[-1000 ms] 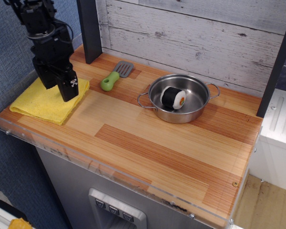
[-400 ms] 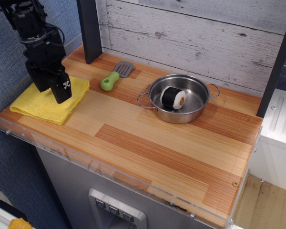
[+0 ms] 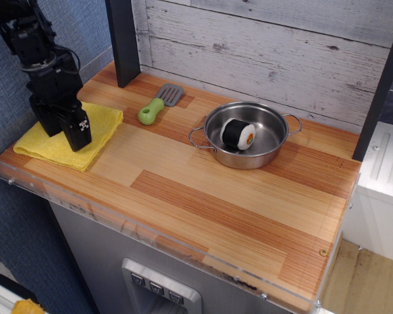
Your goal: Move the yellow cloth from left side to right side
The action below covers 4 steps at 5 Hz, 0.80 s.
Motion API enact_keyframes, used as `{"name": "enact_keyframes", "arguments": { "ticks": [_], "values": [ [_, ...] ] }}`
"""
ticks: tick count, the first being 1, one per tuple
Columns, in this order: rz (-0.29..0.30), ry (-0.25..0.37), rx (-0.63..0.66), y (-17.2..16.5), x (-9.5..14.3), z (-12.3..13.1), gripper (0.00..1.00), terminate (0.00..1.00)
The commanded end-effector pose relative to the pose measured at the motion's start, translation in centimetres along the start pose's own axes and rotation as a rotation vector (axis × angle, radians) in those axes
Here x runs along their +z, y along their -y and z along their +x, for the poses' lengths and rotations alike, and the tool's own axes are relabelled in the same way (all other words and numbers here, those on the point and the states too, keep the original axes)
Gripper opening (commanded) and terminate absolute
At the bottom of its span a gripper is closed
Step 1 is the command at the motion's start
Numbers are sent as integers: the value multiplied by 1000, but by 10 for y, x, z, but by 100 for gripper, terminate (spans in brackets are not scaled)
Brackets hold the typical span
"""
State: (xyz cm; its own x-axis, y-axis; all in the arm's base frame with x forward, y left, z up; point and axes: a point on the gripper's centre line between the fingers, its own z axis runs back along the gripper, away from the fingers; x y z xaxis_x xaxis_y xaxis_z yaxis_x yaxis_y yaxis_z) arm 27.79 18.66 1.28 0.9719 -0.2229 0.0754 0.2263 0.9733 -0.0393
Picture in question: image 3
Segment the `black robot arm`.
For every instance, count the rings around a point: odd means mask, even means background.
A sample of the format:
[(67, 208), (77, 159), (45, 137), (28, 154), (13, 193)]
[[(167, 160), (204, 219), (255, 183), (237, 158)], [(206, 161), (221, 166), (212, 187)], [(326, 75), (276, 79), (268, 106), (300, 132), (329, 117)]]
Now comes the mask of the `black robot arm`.
[(37, 2), (0, 1), (0, 35), (29, 77), (29, 103), (47, 135), (64, 133), (74, 152), (90, 144), (90, 122), (77, 98), (81, 63), (74, 51), (55, 43)]

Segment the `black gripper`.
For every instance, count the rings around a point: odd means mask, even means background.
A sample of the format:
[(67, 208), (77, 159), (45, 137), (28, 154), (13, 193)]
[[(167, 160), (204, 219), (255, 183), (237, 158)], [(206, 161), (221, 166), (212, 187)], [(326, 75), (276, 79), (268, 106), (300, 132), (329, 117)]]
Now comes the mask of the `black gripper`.
[(21, 70), (29, 76), (29, 90), (41, 101), (31, 103), (31, 108), (48, 136), (63, 131), (74, 152), (90, 144), (90, 121), (77, 98), (83, 83), (72, 54), (52, 52), (46, 63), (23, 65)]

